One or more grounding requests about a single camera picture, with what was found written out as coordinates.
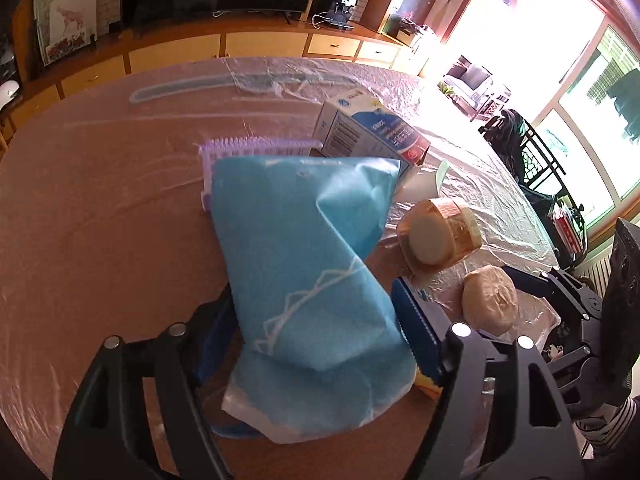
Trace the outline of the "beige round bun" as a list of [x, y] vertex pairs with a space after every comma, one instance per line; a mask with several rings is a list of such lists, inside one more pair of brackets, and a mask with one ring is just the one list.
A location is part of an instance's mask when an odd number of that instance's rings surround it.
[[510, 276], [498, 266], [482, 266], [463, 281], [462, 313], [466, 324], [501, 336], [518, 318], [518, 295]]

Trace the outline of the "orange plastic jar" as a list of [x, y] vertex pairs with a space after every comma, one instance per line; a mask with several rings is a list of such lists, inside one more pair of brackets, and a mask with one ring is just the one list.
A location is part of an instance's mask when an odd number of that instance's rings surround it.
[[472, 210], [461, 200], [443, 197], [414, 205], [399, 221], [396, 235], [416, 276], [446, 270], [483, 245]]

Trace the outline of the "blue plastic bag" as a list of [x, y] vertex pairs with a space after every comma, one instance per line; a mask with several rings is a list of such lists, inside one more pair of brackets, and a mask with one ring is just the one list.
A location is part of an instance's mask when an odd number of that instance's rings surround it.
[[366, 263], [398, 171], [386, 158], [214, 165], [210, 214], [243, 337], [222, 407], [273, 442], [360, 428], [413, 384], [416, 362]]

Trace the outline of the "blue white medicine box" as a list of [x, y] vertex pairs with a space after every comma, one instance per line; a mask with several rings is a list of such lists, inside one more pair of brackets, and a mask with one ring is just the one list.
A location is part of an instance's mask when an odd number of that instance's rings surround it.
[[324, 101], [314, 140], [326, 157], [397, 159], [398, 180], [421, 168], [431, 143], [416, 128], [363, 88]]

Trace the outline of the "purple plastic basket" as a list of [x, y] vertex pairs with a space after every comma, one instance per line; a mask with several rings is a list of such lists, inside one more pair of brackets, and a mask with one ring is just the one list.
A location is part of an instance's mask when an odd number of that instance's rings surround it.
[[198, 147], [203, 170], [201, 205], [209, 211], [214, 166], [219, 159], [236, 156], [307, 156], [312, 150], [320, 151], [323, 143], [314, 139], [283, 139], [269, 136], [221, 138], [207, 140]]

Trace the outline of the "black metal chair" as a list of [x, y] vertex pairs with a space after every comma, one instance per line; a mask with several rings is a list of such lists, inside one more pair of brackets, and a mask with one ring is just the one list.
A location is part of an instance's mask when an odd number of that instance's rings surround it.
[[566, 187], [566, 171], [544, 139], [515, 110], [502, 110], [478, 132], [510, 171], [548, 233], [556, 260], [573, 270], [588, 249], [584, 206]]

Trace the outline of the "wooden tv cabinet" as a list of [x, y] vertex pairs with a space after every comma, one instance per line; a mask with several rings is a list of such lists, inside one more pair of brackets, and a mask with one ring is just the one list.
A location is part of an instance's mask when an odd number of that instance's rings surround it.
[[358, 24], [342, 32], [288, 21], [282, 15], [224, 15], [145, 30], [126, 29], [52, 63], [40, 76], [25, 76], [16, 98], [1, 112], [1, 149], [8, 149], [18, 128], [57, 102], [130, 74], [248, 56], [328, 58], [390, 68], [407, 52], [400, 41]]

